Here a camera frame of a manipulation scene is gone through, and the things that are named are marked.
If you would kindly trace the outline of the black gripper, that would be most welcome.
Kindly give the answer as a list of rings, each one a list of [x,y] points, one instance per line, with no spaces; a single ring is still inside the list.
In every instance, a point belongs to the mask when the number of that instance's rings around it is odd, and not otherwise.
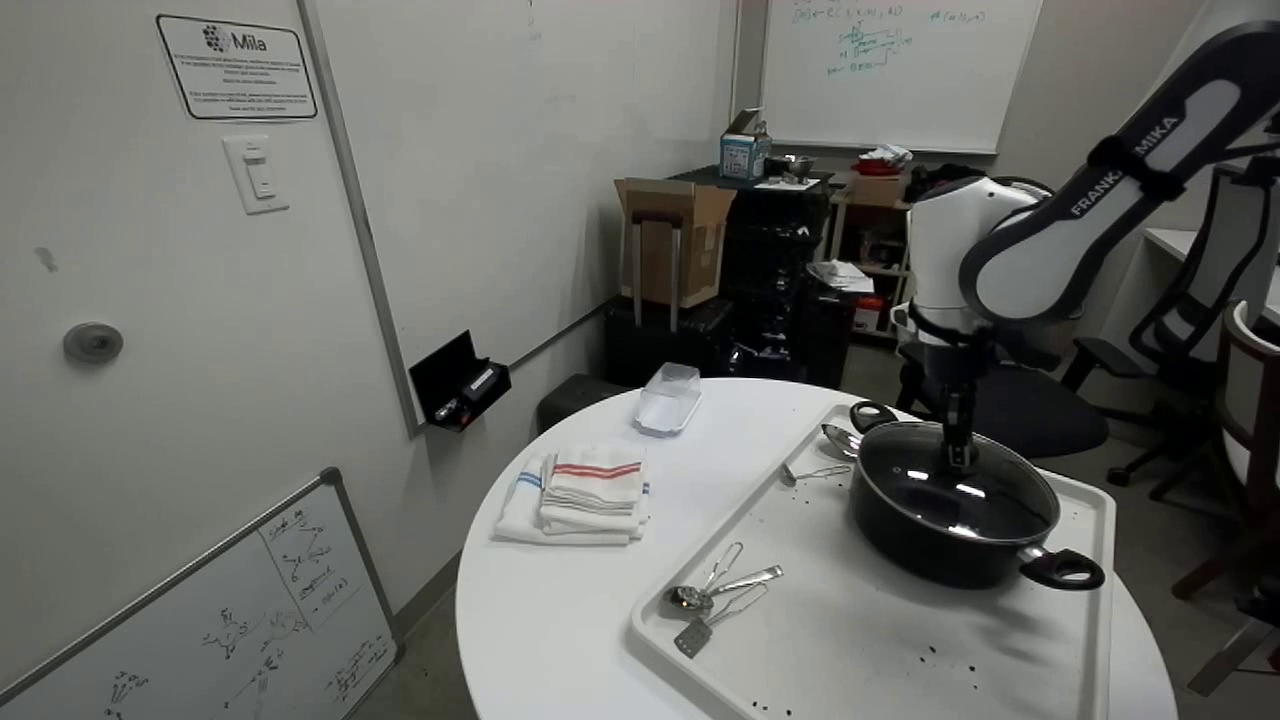
[[[926,319],[914,305],[896,305],[890,324],[900,332],[900,407],[922,407],[944,419],[944,464],[973,469],[975,464],[975,383],[985,369],[994,359],[993,332],[958,332]]]

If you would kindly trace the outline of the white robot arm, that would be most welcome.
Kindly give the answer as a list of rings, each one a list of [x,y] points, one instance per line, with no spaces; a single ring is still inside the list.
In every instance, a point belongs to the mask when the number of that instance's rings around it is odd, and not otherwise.
[[[1106,254],[1277,107],[1277,67],[1277,12],[1195,29],[1180,64],[1056,193],[973,177],[908,206],[908,329],[958,359],[944,383],[944,464],[973,460],[967,357],[1077,313]]]

